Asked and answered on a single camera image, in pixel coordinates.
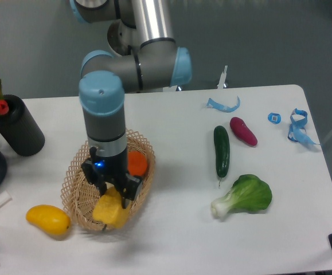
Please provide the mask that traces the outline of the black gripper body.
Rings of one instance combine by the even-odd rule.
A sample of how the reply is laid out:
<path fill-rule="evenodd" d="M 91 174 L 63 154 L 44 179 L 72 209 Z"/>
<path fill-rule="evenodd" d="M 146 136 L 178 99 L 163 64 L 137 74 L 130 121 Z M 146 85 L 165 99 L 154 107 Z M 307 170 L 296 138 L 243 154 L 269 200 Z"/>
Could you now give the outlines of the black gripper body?
<path fill-rule="evenodd" d="M 104 181 L 122 189 L 128 166 L 127 147 L 120 154 L 109 157 L 99 156 L 99 149 L 96 147 L 91 147 L 89 154 L 95 170 L 102 174 Z"/>

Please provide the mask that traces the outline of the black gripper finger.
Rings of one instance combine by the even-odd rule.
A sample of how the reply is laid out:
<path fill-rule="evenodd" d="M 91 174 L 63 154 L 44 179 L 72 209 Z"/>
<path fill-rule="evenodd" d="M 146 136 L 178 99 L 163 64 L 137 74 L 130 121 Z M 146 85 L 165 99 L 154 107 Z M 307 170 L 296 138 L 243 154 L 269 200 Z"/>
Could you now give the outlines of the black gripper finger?
<path fill-rule="evenodd" d="M 131 202 L 136 200 L 143 186 L 143 177 L 126 173 L 122 188 L 122 208 L 126 209 Z"/>
<path fill-rule="evenodd" d="M 102 174 L 99 174 L 95 170 L 92 160 L 86 159 L 81 164 L 81 169 L 85 175 L 87 182 L 91 185 L 94 185 L 98 189 L 100 195 L 104 195 L 107 191 L 107 185 L 104 181 Z"/>

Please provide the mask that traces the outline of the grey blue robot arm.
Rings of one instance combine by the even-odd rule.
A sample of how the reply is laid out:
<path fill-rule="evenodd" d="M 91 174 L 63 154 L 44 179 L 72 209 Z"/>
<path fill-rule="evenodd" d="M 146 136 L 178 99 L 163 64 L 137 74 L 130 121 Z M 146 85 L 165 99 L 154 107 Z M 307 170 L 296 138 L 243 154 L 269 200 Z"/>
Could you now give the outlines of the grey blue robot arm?
<path fill-rule="evenodd" d="M 128 29 L 118 37 L 123 53 L 88 53 L 79 81 L 90 154 L 82 170 L 101 194 L 113 184 L 127 208 L 143 180 L 127 168 L 125 95 L 189 83 L 191 57 L 175 43 L 167 1 L 71 1 L 70 6 L 81 22 L 111 20 Z"/>

